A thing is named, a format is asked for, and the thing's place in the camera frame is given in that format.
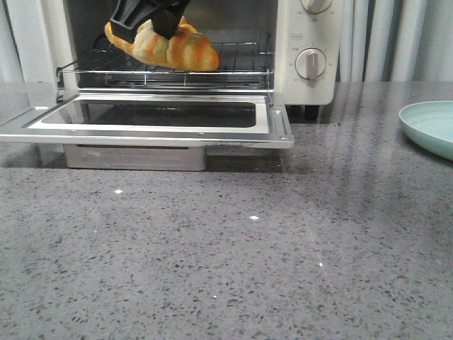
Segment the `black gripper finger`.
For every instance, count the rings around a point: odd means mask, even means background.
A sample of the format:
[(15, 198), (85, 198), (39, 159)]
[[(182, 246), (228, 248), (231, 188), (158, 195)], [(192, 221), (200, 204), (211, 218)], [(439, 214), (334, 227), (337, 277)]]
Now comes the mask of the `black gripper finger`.
[(151, 17), (154, 31), (165, 38), (172, 38), (186, 7), (187, 4), (171, 4), (167, 7), (158, 7)]
[(110, 25), (113, 35), (133, 43), (138, 27), (166, 8), (166, 1), (119, 0)]

